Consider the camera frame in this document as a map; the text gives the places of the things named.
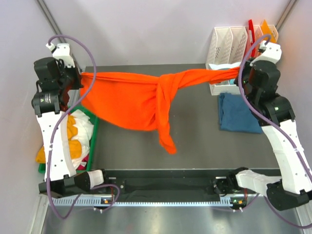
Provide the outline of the green plastic bin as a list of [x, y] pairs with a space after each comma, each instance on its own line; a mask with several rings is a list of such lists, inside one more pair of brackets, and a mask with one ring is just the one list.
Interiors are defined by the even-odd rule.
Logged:
[[[75, 108], [73, 108], [71, 110], [71, 113], [73, 111], [77, 110], [77, 109], [82, 110], [87, 116], [89, 116], [91, 118], [91, 123], [94, 124], [94, 131], [93, 131], [92, 138], [90, 140], [91, 150], [89, 152], [89, 160], [88, 160], [87, 168], [86, 168], [86, 170], [83, 170], [83, 171], [77, 171], [76, 170], [77, 173], [82, 173], [82, 172], [91, 170], [91, 166], [92, 166], [92, 162], [93, 162], [93, 156], [94, 156], [94, 150], [95, 150], [95, 145], [96, 145], [96, 141], [97, 141], [98, 117], [96, 117], [93, 113], [91, 113], [89, 110], [87, 110], [85, 107], [83, 107], [81, 105], [76, 106]], [[43, 114], [42, 117], [37, 117], [37, 121], [38, 121], [38, 123], [40, 125], [40, 128], [42, 129], [41, 133], [42, 133], [42, 136], [44, 137], [43, 138], [44, 142], [47, 143], [48, 147], [49, 147], [50, 138], [51, 138], [50, 134], [52, 133], [55, 124], [59, 120], [59, 118], [60, 118], [59, 116], [61, 116], [61, 114], [55, 115], [54, 112], [51, 112], [51, 113]], [[45, 168], [46, 168], [46, 163], [44, 163], [44, 164], [40, 164], [39, 163], [39, 168], [38, 168], [39, 173], [44, 174], [45, 171], [46, 171]]]

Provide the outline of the aluminium frame rail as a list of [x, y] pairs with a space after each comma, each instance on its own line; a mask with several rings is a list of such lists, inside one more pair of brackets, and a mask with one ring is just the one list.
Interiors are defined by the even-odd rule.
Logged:
[[182, 189], [202, 189], [219, 196], [238, 193], [243, 189], [251, 190], [256, 193], [267, 195], [268, 189], [278, 189], [283, 191], [282, 180], [276, 176], [265, 176], [257, 173], [253, 177], [242, 174], [241, 179], [237, 176], [228, 175], [225, 178], [214, 178], [212, 180], [204, 179], [201, 183], [199, 178], [135, 178], [135, 183], [130, 180], [125, 184], [117, 179], [107, 179], [102, 171], [84, 172], [72, 177], [65, 176], [63, 179], [46, 181], [39, 184], [39, 193], [50, 195], [53, 198], [62, 198], [71, 195], [91, 194], [95, 190], [104, 187], [124, 187], [127, 191], [136, 190], [182, 190]]

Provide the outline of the red plastic folder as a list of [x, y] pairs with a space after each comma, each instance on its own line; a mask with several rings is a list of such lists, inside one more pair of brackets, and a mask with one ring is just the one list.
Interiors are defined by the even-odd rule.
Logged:
[[254, 24], [251, 19], [248, 20], [247, 33], [248, 33], [248, 40], [247, 40], [247, 45], [246, 45], [246, 51], [248, 51], [255, 42]]

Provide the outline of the mustard yellow t-shirt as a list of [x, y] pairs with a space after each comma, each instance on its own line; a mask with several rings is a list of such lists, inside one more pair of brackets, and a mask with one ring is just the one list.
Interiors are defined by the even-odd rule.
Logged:
[[[82, 154], [81, 143], [77, 139], [74, 139], [74, 137], [78, 135], [78, 129], [74, 126], [75, 124], [76, 121], [74, 117], [69, 115], [67, 119], [67, 137], [71, 160], [78, 159]], [[35, 161], [40, 164], [45, 163], [45, 152], [43, 146], [38, 151]]]

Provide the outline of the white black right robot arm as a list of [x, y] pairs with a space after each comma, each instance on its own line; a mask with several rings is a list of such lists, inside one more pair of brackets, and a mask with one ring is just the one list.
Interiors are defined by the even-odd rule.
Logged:
[[243, 189], [259, 193], [275, 209], [284, 211], [311, 201], [312, 173], [297, 134], [292, 106], [276, 92], [279, 78], [275, 63], [248, 61], [239, 71], [237, 85], [271, 144], [281, 175], [262, 175], [242, 167], [233, 172], [227, 185], [233, 193]]

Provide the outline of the folded blue t-shirt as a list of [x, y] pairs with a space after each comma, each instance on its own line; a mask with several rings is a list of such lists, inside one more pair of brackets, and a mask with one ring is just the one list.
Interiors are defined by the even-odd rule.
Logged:
[[250, 134], [263, 133], [241, 95], [221, 93], [218, 96], [218, 123], [222, 131]]

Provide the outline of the orange t-shirt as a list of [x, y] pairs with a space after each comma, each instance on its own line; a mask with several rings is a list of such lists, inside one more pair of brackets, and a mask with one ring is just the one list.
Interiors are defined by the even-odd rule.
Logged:
[[170, 135], [169, 112], [179, 89], [202, 83], [217, 84], [238, 76], [239, 68], [229, 70], [191, 69], [159, 77], [123, 73], [82, 73], [81, 104], [111, 124], [121, 128], [153, 131], [170, 154], [176, 146]]

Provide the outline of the white plastic file organizer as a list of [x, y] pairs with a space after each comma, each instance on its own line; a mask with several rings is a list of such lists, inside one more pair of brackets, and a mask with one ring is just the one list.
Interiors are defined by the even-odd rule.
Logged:
[[[260, 26], [254, 26], [255, 41], [263, 35]], [[215, 27], [206, 59], [206, 69], [227, 69], [240, 64], [248, 40], [247, 26]], [[236, 85], [210, 84], [212, 96], [220, 93], [239, 94]]]

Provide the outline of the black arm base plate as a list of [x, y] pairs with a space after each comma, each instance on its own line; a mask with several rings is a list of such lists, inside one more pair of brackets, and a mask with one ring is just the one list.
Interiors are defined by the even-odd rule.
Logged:
[[119, 202], [210, 202], [241, 191], [226, 181], [228, 169], [106, 170]]

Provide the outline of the orange plastic folder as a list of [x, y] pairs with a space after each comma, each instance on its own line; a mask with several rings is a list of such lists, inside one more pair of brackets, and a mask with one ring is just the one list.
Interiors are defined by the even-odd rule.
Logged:
[[260, 25], [260, 28], [261, 28], [261, 31], [263, 34], [270, 34], [271, 35], [270, 42], [277, 43], [278, 31], [274, 25], [268, 24], [267, 21], [264, 19]]

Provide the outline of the white t-shirt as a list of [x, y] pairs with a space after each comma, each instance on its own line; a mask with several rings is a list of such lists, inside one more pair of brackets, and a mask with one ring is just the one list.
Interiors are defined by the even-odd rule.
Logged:
[[78, 129], [78, 135], [74, 137], [82, 146], [82, 154], [78, 159], [72, 160], [75, 169], [79, 166], [80, 162], [89, 155], [91, 150], [90, 140], [94, 131], [94, 124], [91, 123], [91, 118], [87, 116], [82, 110], [75, 110], [71, 114], [74, 117], [76, 124], [74, 125]]

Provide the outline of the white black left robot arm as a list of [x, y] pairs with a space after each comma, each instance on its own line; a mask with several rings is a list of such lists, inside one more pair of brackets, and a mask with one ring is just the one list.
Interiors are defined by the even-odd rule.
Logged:
[[46, 167], [39, 193], [53, 198], [88, 194], [93, 188], [99, 193], [109, 191], [111, 182], [104, 170], [77, 173], [67, 138], [68, 101], [70, 90], [82, 88], [81, 75], [75, 64], [61, 58], [41, 58], [34, 63], [38, 76], [36, 93], [32, 99], [39, 123]]

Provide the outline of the magenta t-shirt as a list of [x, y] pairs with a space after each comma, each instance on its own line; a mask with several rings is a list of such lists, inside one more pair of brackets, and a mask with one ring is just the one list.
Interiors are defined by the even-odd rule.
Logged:
[[87, 164], [88, 164], [88, 160], [89, 160], [89, 155], [87, 155], [87, 156], [80, 162], [79, 166], [77, 167], [77, 171], [86, 170]]

